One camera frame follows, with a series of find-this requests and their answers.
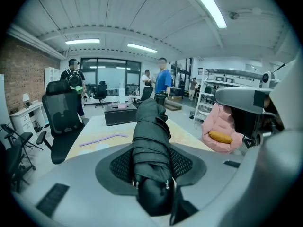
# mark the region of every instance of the black shirt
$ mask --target black shirt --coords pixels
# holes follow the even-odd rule
[[[84,81],[85,77],[84,77],[82,71],[79,70],[78,73],[80,74],[82,81]],[[67,76],[68,76],[68,72],[65,70],[64,72],[61,73],[60,80],[65,80],[67,78]]]

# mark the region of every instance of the black sleeve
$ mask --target black sleeve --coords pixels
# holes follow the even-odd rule
[[[66,71],[61,73],[60,80],[65,80],[66,79],[65,73],[66,73]]]
[[[84,75],[83,75],[83,72],[79,70],[79,74],[81,75],[82,81],[84,81],[84,80],[85,80],[85,77],[84,77]]]

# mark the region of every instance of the black pants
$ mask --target black pants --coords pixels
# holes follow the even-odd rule
[[[77,100],[77,112],[79,114],[79,116],[83,116],[84,115],[84,111],[82,108],[82,101],[81,101],[81,95],[78,95],[78,100]]]

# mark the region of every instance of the black cap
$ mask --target black cap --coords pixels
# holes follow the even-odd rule
[[[79,62],[76,59],[70,59],[68,61],[69,66],[79,65]]]

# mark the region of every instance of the man in blue shirt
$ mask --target man in blue shirt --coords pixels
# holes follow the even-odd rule
[[[171,75],[169,70],[166,69],[166,63],[167,61],[163,57],[158,60],[160,73],[158,74],[156,79],[155,93],[165,91],[169,95],[171,88]]]

